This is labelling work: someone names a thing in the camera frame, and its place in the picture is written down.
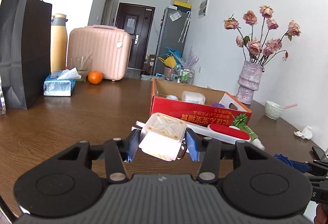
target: purple object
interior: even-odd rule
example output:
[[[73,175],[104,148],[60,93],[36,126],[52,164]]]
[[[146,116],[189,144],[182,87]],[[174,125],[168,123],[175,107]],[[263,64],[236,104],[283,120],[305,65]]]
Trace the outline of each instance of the purple object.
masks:
[[[225,108],[225,106],[220,103],[213,103],[212,106],[216,108]]]
[[[254,91],[259,89],[261,76],[263,72],[263,66],[249,61],[244,62],[244,66],[241,70],[238,84],[239,89],[236,94],[236,98],[246,104],[250,105],[253,100]]]

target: yellow thermos bottle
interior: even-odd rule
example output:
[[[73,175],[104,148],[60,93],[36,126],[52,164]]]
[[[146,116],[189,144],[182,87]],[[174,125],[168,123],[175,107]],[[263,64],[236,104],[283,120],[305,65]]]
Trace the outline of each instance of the yellow thermos bottle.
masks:
[[[67,51],[66,15],[55,14],[51,19],[50,64],[51,72],[65,70]]]

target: glass cup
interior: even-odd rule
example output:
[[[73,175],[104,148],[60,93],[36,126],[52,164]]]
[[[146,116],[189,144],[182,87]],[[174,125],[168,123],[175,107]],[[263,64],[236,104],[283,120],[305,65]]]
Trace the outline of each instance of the glass cup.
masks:
[[[76,80],[77,82],[85,82],[87,79],[87,76],[89,75],[91,71],[91,64],[92,59],[87,57],[72,57],[72,68],[76,67],[76,70],[79,75],[81,75],[81,79]]]

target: wooden table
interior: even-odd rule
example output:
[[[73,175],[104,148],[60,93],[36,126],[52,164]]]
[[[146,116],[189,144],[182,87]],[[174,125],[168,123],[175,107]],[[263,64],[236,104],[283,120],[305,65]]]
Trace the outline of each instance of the wooden table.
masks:
[[[124,78],[100,85],[77,83],[72,97],[41,97],[29,110],[8,109],[0,116],[0,194],[14,213],[19,215],[13,197],[16,179],[54,154],[86,139],[91,144],[130,134],[136,120],[149,116],[151,82]],[[271,154],[283,154],[298,161],[311,161],[312,141],[294,136],[296,129],[283,119],[271,120],[264,107],[256,102],[249,126]],[[189,155],[182,160],[166,162],[138,151],[126,169],[133,173],[197,174],[199,162]],[[103,161],[93,168],[105,177]],[[232,171],[232,161],[221,161],[220,176]]]

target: door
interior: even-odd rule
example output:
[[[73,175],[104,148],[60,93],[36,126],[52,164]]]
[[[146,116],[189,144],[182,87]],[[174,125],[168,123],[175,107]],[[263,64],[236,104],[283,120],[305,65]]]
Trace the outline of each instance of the door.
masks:
[[[110,16],[112,15],[113,5],[114,5],[114,0],[106,0],[103,14],[101,16],[100,25],[110,26]]]
[[[116,26],[125,30],[132,38],[129,68],[142,69],[147,52],[154,7],[120,3]]]

